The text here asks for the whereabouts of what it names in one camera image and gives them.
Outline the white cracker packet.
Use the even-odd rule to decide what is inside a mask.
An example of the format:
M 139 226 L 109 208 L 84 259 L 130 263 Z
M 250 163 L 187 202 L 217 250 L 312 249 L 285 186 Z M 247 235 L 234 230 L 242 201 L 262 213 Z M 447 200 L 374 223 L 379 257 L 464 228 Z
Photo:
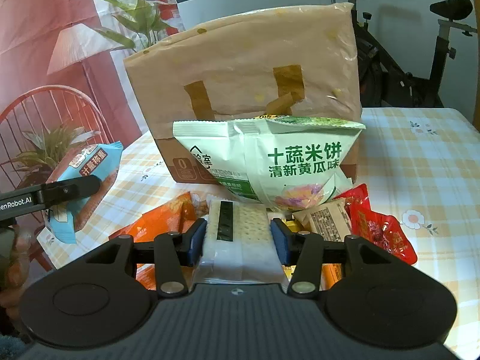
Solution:
M 193 282 L 287 287 L 264 205 L 211 201 Z

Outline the red snack packet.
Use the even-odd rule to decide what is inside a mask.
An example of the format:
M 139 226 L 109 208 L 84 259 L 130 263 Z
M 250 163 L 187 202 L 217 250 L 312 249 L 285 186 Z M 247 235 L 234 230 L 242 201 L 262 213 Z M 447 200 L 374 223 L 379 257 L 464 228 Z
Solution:
M 409 265 L 417 262 L 416 252 L 399 220 L 392 215 L 372 210 L 366 184 L 349 189 L 335 199 L 343 199 L 344 208 L 351 220 L 352 235 L 367 239 Z

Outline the blue snack packet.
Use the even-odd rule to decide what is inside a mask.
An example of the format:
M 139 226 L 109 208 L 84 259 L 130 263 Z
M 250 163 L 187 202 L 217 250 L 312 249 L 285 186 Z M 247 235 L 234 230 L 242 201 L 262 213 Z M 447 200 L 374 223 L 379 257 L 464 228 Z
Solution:
M 43 217 L 60 242 L 76 242 L 76 232 L 115 183 L 123 149 L 119 141 L 73 147 L 51 173 L 47 181 L 54 185 L 55 205 Z

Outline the yellow snack packet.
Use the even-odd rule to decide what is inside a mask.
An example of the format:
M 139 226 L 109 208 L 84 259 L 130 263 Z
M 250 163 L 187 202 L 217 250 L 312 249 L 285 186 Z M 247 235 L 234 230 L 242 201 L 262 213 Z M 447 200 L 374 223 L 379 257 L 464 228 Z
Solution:
M 283 219 L 282 222 L 291 230 L 293 233 L 304 232 L 305 228 L 301 225 L 300 222 L 296 219 Z

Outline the orange snack packet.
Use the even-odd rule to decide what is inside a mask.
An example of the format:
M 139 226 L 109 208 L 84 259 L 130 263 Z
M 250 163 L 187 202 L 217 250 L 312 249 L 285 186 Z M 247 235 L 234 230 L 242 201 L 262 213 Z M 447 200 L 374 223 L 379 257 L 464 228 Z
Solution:
M 191 193 L 186 192 L 143 214 L 138 220 L 109 236 L 130 235 L 134 242 L 153 242 L 163 233 L 184 233 L 197 219 Z M 188 288 L 192 285 L 193 268 L 182 267 Z M 155 267 L 153 264 L 137 264 L 136 280 L 146 289 L 155 290 Z

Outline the beige labelled snack packet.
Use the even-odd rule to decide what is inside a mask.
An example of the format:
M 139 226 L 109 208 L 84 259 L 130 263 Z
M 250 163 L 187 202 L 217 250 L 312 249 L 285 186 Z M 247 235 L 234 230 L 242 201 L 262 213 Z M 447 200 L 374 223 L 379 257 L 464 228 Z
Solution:
M 344 198 L 296 211 L 293 217 L 305 230 L 321 235 L 327 242 L 343 242 L 352 233 L 352 223 L 345 209 Z

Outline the green white rice cracker bag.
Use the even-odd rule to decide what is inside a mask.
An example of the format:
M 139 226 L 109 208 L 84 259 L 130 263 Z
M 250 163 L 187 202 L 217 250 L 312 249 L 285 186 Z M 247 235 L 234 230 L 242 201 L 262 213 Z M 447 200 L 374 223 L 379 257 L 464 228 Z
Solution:
M 176 121 L 174 137 L 232 194 L 279 211 L 326 203 L 353 186 L 340 165 L 365 130 L 325 117 Z

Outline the red printed curtain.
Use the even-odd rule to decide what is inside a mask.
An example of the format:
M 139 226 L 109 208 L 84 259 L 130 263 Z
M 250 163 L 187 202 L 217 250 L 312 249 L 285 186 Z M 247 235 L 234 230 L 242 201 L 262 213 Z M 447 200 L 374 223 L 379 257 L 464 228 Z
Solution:
M 136 0 L 117 0 L 134 6 Z M 129 146 L 146 131 L 123 60 L 126 51 L 102 51 L 51 72 L 62 31 L 78 24 L 92 29 L 126 27 L 120 8 L 106 0 L 1 0 L 1 108 L 40 86 L 63 85 L 87 94 L 106 119 L 107 134 Z

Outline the checkered yellow tablecloth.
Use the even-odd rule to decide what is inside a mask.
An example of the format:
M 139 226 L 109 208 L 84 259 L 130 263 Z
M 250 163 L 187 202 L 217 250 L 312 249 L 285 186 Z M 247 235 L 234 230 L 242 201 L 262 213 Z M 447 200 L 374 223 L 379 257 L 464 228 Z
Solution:
M 417 269 L 445 284 L 458 314 L 446 345 L 462 359 L 479 356 L 479 132 L 449 108 L 367 108 L 357 180 L 374 211 L 393 215 L 416 251 Z M 108 194 L 75 244 L 48 230 L 37 241 L 55 267 L 103 244 L 141 214 L 190 192 L 200 200 L 229 198 L 210 184 L 179 184 L 150 133 L 122 153 Z

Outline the black exercise bike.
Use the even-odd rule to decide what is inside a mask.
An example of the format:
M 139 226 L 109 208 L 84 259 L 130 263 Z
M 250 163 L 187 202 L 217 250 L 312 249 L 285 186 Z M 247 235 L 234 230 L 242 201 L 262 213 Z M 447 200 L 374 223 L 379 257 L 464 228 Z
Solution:
M 364 107 L 444 107 L 445 85 L 473 45 L 473 0 L 329 0 L 352 4 Z

